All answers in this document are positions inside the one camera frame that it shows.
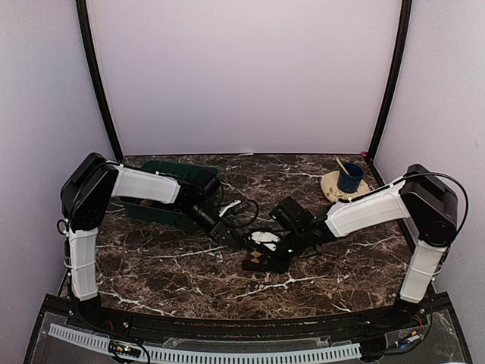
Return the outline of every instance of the beige plate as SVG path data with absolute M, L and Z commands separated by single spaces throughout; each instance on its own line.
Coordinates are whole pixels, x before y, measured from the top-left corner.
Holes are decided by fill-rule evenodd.
M 329 201 L 337 202 L 339 199 L 353 198 L 370 192 L 369 185 L 364 180 L 362 180 L 361 184 L 358 186 L 357 192 L 345 193 L 339 190 L 339 187 L 336 185 L 339 181 L 339 176 L 340 171 L 333 171 L 325 174 L 321 178 L 321 190 L 324 191 L 324 195 Z

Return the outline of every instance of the white slotted strip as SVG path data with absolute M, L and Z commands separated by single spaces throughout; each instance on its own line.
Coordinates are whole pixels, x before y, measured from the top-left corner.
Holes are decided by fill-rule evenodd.
M 109 338 L 104 336 L 89 334 L 56 324 L 51 324 L 48 334 L 97 353 L 109 354 Z M 144 345 L 144 347 L 150 353 L 150 361 L 154 364 L 319 364 L 361 357 L 360 344 L 280 353 L 204 353 L 165 349 L 150 345 Z M 142 353 L 137 362 L 147 362 L 145 353 Z

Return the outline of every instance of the plastic crate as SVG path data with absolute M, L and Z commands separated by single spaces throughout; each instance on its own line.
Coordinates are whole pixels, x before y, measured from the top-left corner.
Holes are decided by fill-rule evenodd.
M 187 180 L 193 179 L 202 170 L 207 170 L 214 176 L 219 174 L 219 170 L 215 167 L 161 161 L 147 161 L 143 164 L 142 169 L 149 172 L 158 171 L 174 174 Z M 131 218 L 171 225 L 187 232 L 194 232 L 199 229 L 199 226 L 191 218 L 177 211 L 172 205 L 157 202 L 156 206 L 144 206 L 140 205 L 141 199 L 134 199 L 133 197 L 121 197 L 120 200 Z

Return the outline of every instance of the dark green container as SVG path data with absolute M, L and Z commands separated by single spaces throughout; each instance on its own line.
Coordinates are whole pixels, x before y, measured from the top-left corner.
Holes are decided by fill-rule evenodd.
M 187 180 L 193 179 L 202 170 L 207 170 L 214 176 L 219 174 L 219 170 L 215 167 L 160 161 L 145 162 L 143 163 L 142 169 L 149 172 L 158 171 L 160 173 L 174 174 Z M 132 197 L 121 197 L 120 200 L 127 210 L 128 216 L 131 218 L 141 218 L 146 221 L 171 225 L 187 232 L 194 232 L 199 229 L 199 226 L 191 218 L 177 211 L 172 205 L 157 202 L 156 206 L 143 206 L 140 205 L 141 199 L 134 199 Z

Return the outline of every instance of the dark brown marble surface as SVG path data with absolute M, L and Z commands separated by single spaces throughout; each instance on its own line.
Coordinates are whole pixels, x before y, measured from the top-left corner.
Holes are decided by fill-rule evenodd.
M 358 155 L 344 162 L 365 168 Z M 333 155 L 188 155 L 131 157 L 211 165 L 220 169 L 225 201 L 239 194 L 255 199 L 261 214 L 254 227 L 278 228 L 269 211 L 286 196 L 316 212 L 330 204 L 320 176 L 337 169 Z M 350 234 L 294 259 L 287 274 L 243 271 L 245 252 L 161 224 L 128 218 L 113 200 L 97 247 L 103 306 L 160 315 L 207 319 L 288 319 L 354 312 L 389 305 L 411 253 L 397 224 Z

